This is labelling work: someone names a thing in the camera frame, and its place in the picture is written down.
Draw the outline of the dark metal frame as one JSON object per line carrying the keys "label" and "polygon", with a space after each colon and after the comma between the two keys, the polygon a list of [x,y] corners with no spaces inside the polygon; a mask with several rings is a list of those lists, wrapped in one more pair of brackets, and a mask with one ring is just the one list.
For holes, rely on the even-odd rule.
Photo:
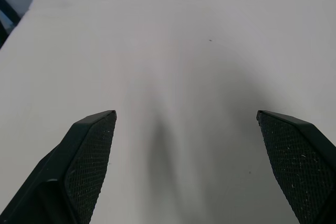
{"label": "dark metal frame", "polygon": [[7,0],[0,0],[0,49],[20,20],[21,17]]}

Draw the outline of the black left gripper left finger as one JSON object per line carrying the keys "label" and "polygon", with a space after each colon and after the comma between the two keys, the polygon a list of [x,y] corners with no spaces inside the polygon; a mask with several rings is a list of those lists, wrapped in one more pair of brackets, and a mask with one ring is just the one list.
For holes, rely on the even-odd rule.
{"label": "black left gripper left finger", "polygon": [[29,174],[0,224],[89,224],[106,177],[114,110],[74,123]]}

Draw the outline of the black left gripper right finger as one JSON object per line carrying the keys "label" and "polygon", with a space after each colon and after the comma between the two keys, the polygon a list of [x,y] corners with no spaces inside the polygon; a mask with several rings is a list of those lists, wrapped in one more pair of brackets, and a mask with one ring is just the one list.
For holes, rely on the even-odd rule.
{"label": "black left gripper right finger", "polygon": [[275,179],[300,224],[336,224],[336,146],[313,124],[256,116]]}

